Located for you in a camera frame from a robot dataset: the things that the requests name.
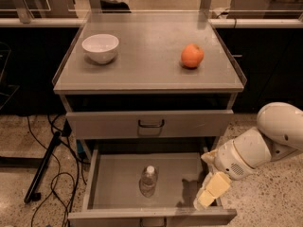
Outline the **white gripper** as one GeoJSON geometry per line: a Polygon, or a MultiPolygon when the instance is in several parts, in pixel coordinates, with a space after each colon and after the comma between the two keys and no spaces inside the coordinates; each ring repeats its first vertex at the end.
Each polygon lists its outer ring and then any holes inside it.
{"type": "Polygon", "coordinates": [[[230,187],[231,180],[240,180],[254,173],[258,166],[271,160],[267,141],[260,131],[253,127],[201,156],[209,165],[220,170],[208,173],[193,202],[197,210],[206,209],[230,187]]]}

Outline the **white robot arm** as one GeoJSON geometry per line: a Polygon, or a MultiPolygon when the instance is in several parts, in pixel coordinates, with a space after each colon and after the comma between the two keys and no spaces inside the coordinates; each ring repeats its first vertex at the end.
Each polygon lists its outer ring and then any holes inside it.
{"type": "Polygon", "coordinates": [[[284,102],[263,106],[255,127],[201,156],[215,171],[206,175],[197,192],[195,209],[206,209],[232,181],[253,174],[257,167],[302,151],[303,111],[284,102]]]}

